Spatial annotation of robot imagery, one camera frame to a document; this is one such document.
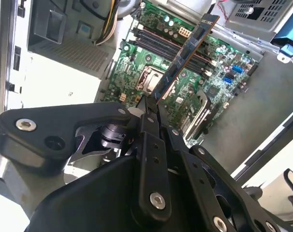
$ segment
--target motherboard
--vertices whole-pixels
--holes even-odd
[[[134,107],[150,95],[194,26],[145,1],[137,12],[103,101]],[[257,62],[210,33],[163,96],[170,125],[200,143],[230,100],[246,92]]]

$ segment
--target integrated circuit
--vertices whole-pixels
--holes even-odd
[[[216,95],[219,93],[220,88],[212,85],[210,86],[210,88],[208,89],[208,92],[206,93],[210,98],[214,98],[216,97]]]

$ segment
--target ventilation grille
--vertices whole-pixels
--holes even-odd
[[[273,0],[268,10],[264,13],[261,21],[271,23],[277,16],[278,12],[282,9],[287,0]]]
[[[64,39],[61,45],[46,43],[40,49],[96,72],[100,70],[109,55],[98,47],[70,38]]]
[[[267,11],[260,18],[260,21],[272,23],[273,19],[277,16],[278,12],[282,9],[283,5],[287,0],[273,0],[273,2],[268,7]],[[244,13],[244,11],[249,7],[254,7],[255,4],[260,4],[262,0],[257,0],[253,4],[241,4],[236,17],[246,18],[248,15]]]

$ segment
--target blue sata port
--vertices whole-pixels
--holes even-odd
[[[236,73],[243,73],[243,69],[241,69],[239,66],[234,65],[232,68],[233,71]]]
[[[224,81],[228,84],[231,84],[233,82],[232,78],[229,78],[229,77],[224,77]]]

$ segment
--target silver screw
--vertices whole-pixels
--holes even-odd
[[[140,4],[140,7],[141,7],[141,9],[143,9],[143,8],[146,7],[146,4],[145,4],[144,2],[142,2],[142,3]]]
[[[269,221],[266,221],[266,225],[272,232],[277,232],[276,229],[274,229],[273,225],[271,225]]]
[[[173,129],[172,133],[175,134],[175,135],[179,135],[179,132],[176,129]]]
[[[198,148],[198,151],[200,152],[200,154],[204,155],[205,151],[202,148]]]
[[[226,224],[222,219],[220,219],[219,217],[214,217],[213,222],[220,232],[227,232]]]
[[[245,9],[244,13],[247,15],[251,15],[254,12],[254,8],[253,7],[248,7]]]
[[[123,110],[123,109],[118,109],[118,111],[123,115],[126,114],[125,110]]]
[[[27,118],[19,119],[16,121],[15,126],[21,131],[34,131],[37,128],[36,123]]]
[[[165,199],[158,192],[151,193],[150,201],[152,205],[159,210],[163,210],[166,206]]]

